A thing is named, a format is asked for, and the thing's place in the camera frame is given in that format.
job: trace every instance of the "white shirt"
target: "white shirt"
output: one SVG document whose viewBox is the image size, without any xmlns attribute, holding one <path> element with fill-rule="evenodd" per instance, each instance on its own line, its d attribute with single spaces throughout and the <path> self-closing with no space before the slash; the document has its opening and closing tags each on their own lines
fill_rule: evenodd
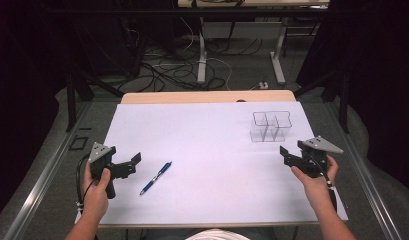
<svg viewBox="0 0 409 240">
<path fill-rule="evenodd" d="M 209 229 L 185 240 L 250 240 L 242 235 L 220 229 Z"/>
</svg>

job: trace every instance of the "finger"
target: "finger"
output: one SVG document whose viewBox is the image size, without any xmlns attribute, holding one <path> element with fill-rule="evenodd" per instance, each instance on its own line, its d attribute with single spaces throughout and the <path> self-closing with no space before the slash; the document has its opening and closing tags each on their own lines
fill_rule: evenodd
<svg viewBox="0 0 409 240">
<path fill-rule="evenodd" d="M 110 170 L 108 168 L 104 168 L 102 170 L 101 180 L 99 181 L 97 188 L 101 190 L 105 190 L 108 183 L 110 182 L 110 178 L 111 178 Z"/>
<path fill-rule="evenodd" d="M 338 172 L 339 166 L 333 157 L 328 155 L 327 158 L 329 162 L 328 177 L 331 180 L 331 182 L 334 183 L 335 176 Z"/>
<path fill-rule="evenodd" d="M 86 161 L 85 173 L 83 175 L 83 189 L 85 190 L 93 181 L 91 175 L 91 163 Z"/>
<path fill-rule="evenodd" d="M 300 180 L 303 184 L 309 179 L 305 173 L 303 173 L 298 167 L 292 166 L 291 167 L 292 173 Z"/>
<path fill-rule="evenodd" d="M 92 175 L 91 175 L 91 162 L 86 161 L 86 167 L 85 167 L 85 176 L 84 179 L 92 179 Z"/>
</svg>

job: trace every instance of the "black curtain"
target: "black curtain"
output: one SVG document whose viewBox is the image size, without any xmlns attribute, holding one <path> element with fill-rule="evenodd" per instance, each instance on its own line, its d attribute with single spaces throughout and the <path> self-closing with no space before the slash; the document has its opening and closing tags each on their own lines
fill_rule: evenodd
<svg viewBox="0 0 409 240">
<path fill-rule="evenodd" d="M 0 1 L 0 212 L 41 148 L 65 86 L 42 23 L 29 1 Z"/>
<path fill-rule="evenodd" d="M 330 8 L 363 14 L 323 20 L 297 83 L 349 71 L 349 105 L 368 129 L 368 159 L 409 188 L 409 0 L 332 0 Z M 325 100 L 341 77 L 320 84 Z"/>
</svg>

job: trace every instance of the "desk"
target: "desk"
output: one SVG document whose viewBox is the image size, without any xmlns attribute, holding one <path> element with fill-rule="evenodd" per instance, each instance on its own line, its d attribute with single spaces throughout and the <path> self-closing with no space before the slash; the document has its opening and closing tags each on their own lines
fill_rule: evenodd
<svg viewBox="0 0 409 240">
<path fill-rule="evenodd" d="M 179 7 L 191 8 L 192 0 L 178 0 Z M 236 2 L 232 3 L 211 3 L 197 0 L 199 8 L 211 7 L 234 7 Z M 241 7 L 299 7 L 299 6 L 316 6 L 329 4 L 329 0 L 245 0 Z M 205 51 L 205 38 L 228 38 L 230 23 L 205 23 L 203 20 L 203 33 L 200 34 L 200 62 L 198 67 L 198 83 L 205 82 L 205 69 L 207 52 Z M 275 51 L 270 52 L 273 69 L 275 71 L 276 80 L 278 84 L 286 84 L 283 75 L 282 67 L 279 62 L 279 56 L 284 41 L 288 18 L 283 18 L 281 23 L 277 22 L 238 22 L 235 25 L 235 30 L 232 33 L 232 38 L 250 38 L 250 36 L 257 36 L 264 39 L 276 38 Z M 273 32 L 275 28 L 279 27 L 278 34 Z"/>
<path fill-rule="evenodd" d="M 289 91 L 258 93 L 261 95 L 252 91 L 126 94 L 104 144 L 116 146 L 114 163 L 125 162 L 138 152 L 142 161 L 135 174 L 114 180 L 117 196 L 110 200 L 100 227 L 317 223 L 301 182 L 279 154 L 280 145 L 299 154 L 297 140 L 313 137 L 305 113 Z M 166 101 L 168 96 L 176 98 Z M 236 103 L 238 99 L 247 102 Z M 252 143 L 252 114 L 268 110 L 290 111 L 293 127 L 284 142 Z M 169 161 L 173 161 L 171 168 L 139 196 Z M 339 215 L 347 220 L 337 198 Z"/>
</svg>

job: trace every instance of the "white tabletop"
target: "white tabletop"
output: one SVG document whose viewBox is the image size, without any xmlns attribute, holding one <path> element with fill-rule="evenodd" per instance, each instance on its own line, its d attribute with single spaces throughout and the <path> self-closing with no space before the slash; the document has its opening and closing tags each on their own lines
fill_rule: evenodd
<svg viewBox="0 0 409 240">
<path fill-rule="evenodd" d="M 253 112 L 289 111 L 285 142 L 253 143 Z M 226 227 L 317 222 L 279 146 L 300 155 L 314 135 L 299 102 L 120 104 L 105 140 L 114 163 L 141 152 L 137 172 L 114 180 L 100 227 Z M 172 166 L 145 194 L 166 162 Z M 338 213 L 347 220 L 338 198 Z"/>
</svg>

